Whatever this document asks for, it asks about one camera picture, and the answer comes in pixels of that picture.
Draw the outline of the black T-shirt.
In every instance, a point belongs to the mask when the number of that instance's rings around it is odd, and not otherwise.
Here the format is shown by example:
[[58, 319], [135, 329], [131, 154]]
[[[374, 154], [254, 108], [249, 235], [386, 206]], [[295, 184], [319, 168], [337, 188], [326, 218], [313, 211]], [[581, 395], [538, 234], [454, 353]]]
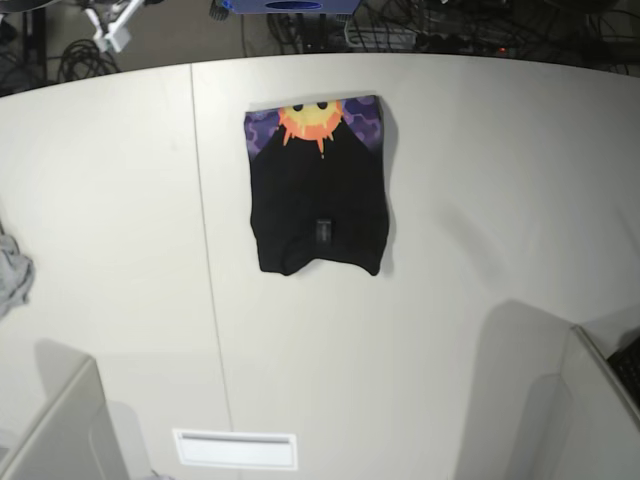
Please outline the black T-shirt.
[[378, 275], [390, 216], [377, 96], [248, 112], [244, 132], [260, 270], [325, 260]]

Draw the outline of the black power strip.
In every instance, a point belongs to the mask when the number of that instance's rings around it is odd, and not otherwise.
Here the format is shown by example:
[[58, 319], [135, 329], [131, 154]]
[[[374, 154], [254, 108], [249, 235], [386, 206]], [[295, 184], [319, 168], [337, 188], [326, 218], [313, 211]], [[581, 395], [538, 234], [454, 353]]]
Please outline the black power strip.
[[514, 49], [508, 45], [490, 42], [478, 37], [438, 33], [418, 33], [415, 37], [413, 50], [421, 53], [483, 57], [509, 57], [514, 52]]

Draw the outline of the blue box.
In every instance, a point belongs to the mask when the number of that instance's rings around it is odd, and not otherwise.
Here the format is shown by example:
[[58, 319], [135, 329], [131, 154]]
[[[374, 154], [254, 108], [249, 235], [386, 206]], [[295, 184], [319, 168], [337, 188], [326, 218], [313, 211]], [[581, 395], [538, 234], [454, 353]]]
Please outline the blue box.
[[361, 0], [228, 0], [221, 5], [236, 14], [345, 14], [351, 15]]

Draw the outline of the right grey partition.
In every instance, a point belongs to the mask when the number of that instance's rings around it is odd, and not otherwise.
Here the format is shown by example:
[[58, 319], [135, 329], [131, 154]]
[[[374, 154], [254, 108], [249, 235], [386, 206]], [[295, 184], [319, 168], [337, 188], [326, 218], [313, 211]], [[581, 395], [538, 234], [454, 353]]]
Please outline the right grey partition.
[[586, 329], [508, 301], [486, 319], [458, 479], [636, 479], [639, 410]]

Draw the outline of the grey partition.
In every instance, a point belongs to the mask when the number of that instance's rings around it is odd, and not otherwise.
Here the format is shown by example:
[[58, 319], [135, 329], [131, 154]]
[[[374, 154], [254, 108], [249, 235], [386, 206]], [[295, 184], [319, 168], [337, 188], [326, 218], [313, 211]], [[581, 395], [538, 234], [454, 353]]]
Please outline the grey partition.
[[96, 359], [52, 340], [35, 345], [44, 405], [1, 460], [3, 479], [130, 477]]
[[639, 410], [586, 329], [508, 301], [486, 319], [458, 479], [636, 479]]

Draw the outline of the grey cloth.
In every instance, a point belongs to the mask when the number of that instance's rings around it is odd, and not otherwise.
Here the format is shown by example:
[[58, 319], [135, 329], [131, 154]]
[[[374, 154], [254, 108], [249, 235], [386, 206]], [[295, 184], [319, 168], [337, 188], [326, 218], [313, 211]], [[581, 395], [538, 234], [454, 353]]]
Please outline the grey cloth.
[[25, 305], [35, 280], [33, 261], [25, 256], [16, 240], [1, 229], [1, 318]]

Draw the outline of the left grey partition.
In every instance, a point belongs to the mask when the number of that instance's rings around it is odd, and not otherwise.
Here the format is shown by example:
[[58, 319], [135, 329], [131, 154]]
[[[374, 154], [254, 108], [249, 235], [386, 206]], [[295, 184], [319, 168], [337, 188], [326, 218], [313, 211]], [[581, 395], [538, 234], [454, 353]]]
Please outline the left grey partition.
[[3, 479], [130, 477], [96, 359], [52, 340], [35, 345], [44, 405], [1, 460]]

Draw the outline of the black keyboard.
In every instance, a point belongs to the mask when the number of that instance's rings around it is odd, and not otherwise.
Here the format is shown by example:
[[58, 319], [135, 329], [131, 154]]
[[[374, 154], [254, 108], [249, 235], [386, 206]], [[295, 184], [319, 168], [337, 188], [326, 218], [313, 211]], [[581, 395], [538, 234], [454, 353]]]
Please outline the black keyboard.
[[635, 404], [639, 405], [640, 338], [636, 338], [629, 345], [611, 355], [608, 363]]

